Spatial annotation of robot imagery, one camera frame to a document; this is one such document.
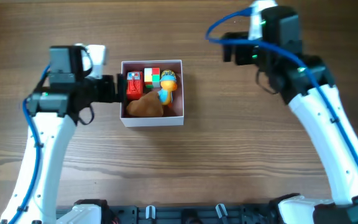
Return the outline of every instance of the wooden table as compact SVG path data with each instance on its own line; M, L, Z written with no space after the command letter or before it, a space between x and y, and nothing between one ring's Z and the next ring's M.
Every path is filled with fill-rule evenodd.
M329 65L358 134L358 1L278 3L300 13L305 50ZM110 74L123 60L182 59L185 125L129 129L118 104L94 104L95 120L78 126L67 149L58 205L81 198L214 205L267 202L292 192L329 198L319 157L282 99L255 84L254 66L223 63L221 47L204 40L213 22L249 4L0 0L0 214L25 148L21 101L48 63L48 47L76 42L107 45ZM248 27L248 19L237 18L214 35Z

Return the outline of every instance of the red toy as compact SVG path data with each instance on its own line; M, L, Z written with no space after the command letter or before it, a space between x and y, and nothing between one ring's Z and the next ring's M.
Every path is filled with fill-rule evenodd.
M143 95L143 72L128 72L127 82L127 99L140 99Z

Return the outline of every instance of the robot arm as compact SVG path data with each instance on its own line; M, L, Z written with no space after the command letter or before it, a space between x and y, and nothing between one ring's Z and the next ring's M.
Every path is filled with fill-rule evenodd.
M41 143L40 162L37 164L35 160L35 138L29 128L19 177L9 204L1 216L1 223L56 222L56 199L63 159L77 123L84 123L79 112L83 108L91 108L92 102L112 103L122 100L122 95L115 92L112 76L102 75L105 55L106 48L103 45L50 48L50 86L43 87L46 79L43 77L27 99L27 108ZM119 93L122 91L122 80L119 76ZM26 207L21 208L35 167L38 172L34 187ZM89 206L88 214L94 219L100 218L101 208Z
M250 16L250 31L229 32L220 40L209 37L213 28L233 16ZM331 72L321 58L303 53L298 14L290 7L277 6L274 1L255 1L250 9L228 15L212 25L206 38L223 44L225 62L231 61L233 54L237 65L254 64L259 68L258 73L265 72L270 87L281 94L306 129L327 173L333 201L289 195L274 202L280 217L277 221L288 224L325 223L324 219L327 223L333 220L358 222L350 215L358 211L358 138L344 112ZM306 68L289 60L292 55L309 68L319 89L305 74ZM337 119L333 119L335 116L322 95L328 99Z

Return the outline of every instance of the white box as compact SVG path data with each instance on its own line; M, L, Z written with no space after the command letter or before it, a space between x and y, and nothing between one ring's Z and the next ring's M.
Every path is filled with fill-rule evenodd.
M121 62L121 73L126 77L128 72L144 71L144 68L160 68L172 70L177 76L178 89L173 94L172 107L164 106L164 116L161 118L133 118L126 113L127 102L120 105L120 119L125 127L144 126L174 126L183 125L185 120L185 101L183 91L183 70L181 60L153 60L153 61L128 61Z

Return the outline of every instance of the yellow toy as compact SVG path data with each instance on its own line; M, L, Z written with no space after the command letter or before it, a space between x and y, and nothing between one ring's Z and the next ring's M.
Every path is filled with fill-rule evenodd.
M175 91L178 88L175 73L171 70L164 70L161 73L160 84L162 89L158 91L158 94L160 96L161 104L169 105L173 101L172 91Z

